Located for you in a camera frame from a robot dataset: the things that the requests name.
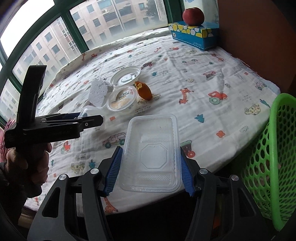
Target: finger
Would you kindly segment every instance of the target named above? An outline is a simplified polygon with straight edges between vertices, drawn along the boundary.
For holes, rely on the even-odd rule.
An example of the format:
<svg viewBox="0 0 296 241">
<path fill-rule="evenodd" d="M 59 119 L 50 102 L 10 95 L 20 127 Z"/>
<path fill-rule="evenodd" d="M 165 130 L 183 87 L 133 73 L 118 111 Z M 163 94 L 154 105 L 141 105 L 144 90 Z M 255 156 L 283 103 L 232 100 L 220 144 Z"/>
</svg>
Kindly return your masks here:
<svg viewBox="0 0 296 241">
<path fill-rule="evenodd" d="M 44 179 L 46 181 L 49 167 L 43 169 L 41 172 L 36 172 L 31 176 L 31 180 L 34 184 L 40 184 Z"/>
<path fill-rule="evenodd" d="M 15 149 L 11 149 L 8 151 L 7 155 L 7 164 L 8 169 L 13 166 L 18 166 L 21 169 L 27 169 L 28 163 L 25 158 L 23 158 Z"/>
<path fill-rule="evenodd" d="M 47 152 L 51 153 L 51 151 L 52 151 L 52 144 L 51 143 L 47 143 L 47 146 L 46 146 L 45 150 Z"/>
<path fill-rule="evenodd" d="M 43 169 L 48 167 L 48 161 L 49 161 L 49 154 L 48 154 L 47 151 L 45 151 L 43 157 L 41 158 L 41 160 L 38 161 L 37 171 L 41 172 Z"/>
</svg>

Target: sleeve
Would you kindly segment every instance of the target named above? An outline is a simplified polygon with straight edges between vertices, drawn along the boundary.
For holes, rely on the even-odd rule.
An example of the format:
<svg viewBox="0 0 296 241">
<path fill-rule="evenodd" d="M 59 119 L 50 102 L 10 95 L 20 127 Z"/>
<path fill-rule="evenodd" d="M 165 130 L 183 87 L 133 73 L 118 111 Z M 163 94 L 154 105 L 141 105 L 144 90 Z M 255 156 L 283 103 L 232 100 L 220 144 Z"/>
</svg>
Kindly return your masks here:
<svg viewBox="0 0 296 241">
<path fill-rule="evenodd" d="M 0 163 L 0 203 L 12 223 L 17 225 L 27 196 L 23 186 L 7 180 L 5 165 L 5 162 Z"/>
</svg>

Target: brown wall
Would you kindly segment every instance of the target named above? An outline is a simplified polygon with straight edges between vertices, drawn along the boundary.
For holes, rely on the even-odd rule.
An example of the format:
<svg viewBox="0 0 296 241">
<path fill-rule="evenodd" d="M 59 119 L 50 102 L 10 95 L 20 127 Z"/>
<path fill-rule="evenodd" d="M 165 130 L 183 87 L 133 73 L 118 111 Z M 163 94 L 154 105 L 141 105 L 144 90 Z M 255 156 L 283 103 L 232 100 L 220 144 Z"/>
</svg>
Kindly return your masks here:
<svg viewBox="0 0 296 241">
<path fill-rule="evenodd" d="M 295 92 L 296 33 L 271 0 L 218 0 L 221 47 L 281 92 Z"/>
</svg>

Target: hand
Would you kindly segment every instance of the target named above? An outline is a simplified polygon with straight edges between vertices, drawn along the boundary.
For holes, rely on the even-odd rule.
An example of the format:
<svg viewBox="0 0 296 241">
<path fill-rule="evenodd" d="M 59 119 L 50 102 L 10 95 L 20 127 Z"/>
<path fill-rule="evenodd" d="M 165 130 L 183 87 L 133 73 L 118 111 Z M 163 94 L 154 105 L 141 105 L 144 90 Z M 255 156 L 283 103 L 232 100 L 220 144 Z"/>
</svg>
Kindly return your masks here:
<svg viewBox="0 0 296 241">
<path fill-rule="evenodd" d="M 50 143 L 47 143 L 45 152 L 43 157 L 36 163 L 36 167 L 34 167 L 36 172 L 32 173 L 28 178 L 31 179 L 31 181 L 34 184 L 42 185 L 47 180 L 47 172 L 49 170 L 48 167 L 48 161 L 49 161 L 49 154 L 52 151 L 52 145 Z M 21 156 L 18 152 L 16 152 L 15 149 L 11 149 L 7 153 L 7 164 L 5 166 L 5 173 L 7 176 L 7 179 L 10 182 L 15 182 L 19 185 L 22 185 L 23 183 L 23 175 L 22 173 L 24 170 L 28 168 L 28 163 L 25 158 Z"/>
</svg>

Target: red apple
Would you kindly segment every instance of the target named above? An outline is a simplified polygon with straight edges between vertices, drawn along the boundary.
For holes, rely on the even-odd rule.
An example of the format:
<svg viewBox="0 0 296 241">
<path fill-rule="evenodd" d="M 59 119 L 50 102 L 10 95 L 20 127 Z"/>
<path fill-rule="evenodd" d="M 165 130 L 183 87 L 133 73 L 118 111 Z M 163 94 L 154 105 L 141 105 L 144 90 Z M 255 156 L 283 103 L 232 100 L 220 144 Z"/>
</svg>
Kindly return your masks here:
<svg viewBox="0 0 296 241">
<path fill-rule="evenodd" d="M 190 26 L 200 26 L 205 21 L 205 16 L 198 7 L 187 8 L 183 12 L 183 20 Z"/>
</svg>

